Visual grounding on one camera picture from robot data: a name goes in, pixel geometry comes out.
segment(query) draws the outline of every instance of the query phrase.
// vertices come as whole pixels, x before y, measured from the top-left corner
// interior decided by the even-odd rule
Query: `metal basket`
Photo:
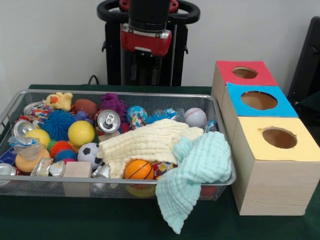
[[[49,94],[66,92],[61,90],[25,90],[17,93],[0,116],[0,155],[9,148],[8,139],[12,135],[15,121],[23,114],[26,105],[39,102]],[[89,99],[97,104],[106,92],[73,91],[74,102],[77,99]],[[124,100],[128,107],[139,105],[148,113],[157,109],[201,108],[208,120],[217,122],[218,130],[225,134],[220,110],[216,100],[209,95],[195,94],[153,94],[114,92]],[[236,179],[232,162],[229,180],[203,184],[200,200],[217,200],[227,185]],[[80,177],[39,177],[0,175],[0,195],[41,196],[41,197],[86,197],[86,198],[155,198],[156,180],[107,179]]]

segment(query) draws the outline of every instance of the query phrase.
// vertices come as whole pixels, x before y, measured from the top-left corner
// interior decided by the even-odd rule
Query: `baseball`
[[[190,127],[201,128],[207,121],[206,113],[197,107],[190,108],[184,114],[184,122]]]

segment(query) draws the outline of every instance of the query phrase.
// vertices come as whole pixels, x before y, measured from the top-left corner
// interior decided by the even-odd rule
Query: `purple spiky toy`
[[[121,120],[121,123],[125,122],[127,114],[127,105],[123,100],[118,99],[118,94],[106,93],[101,97],[101,109],[109,109],[115,111]]]

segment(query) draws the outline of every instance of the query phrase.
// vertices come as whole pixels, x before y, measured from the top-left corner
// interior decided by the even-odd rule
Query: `light blue cloth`
[[[231,151],[225,136],[208,132],[194,141],[182,137],[174,145],[178,167],[158,180],[155,194],[162,216],[177,234],[200,196],[201,183],[226,181],[231,175]]]

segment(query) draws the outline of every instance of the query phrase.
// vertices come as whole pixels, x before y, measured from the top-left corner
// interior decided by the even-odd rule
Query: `brown football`
[[[83,111],[91,119],[94,119],[96,113],[99,111],[98,105],[88,99],[76,100],[73,107],[74,107],[75,113],[77,113],[79,111]]]

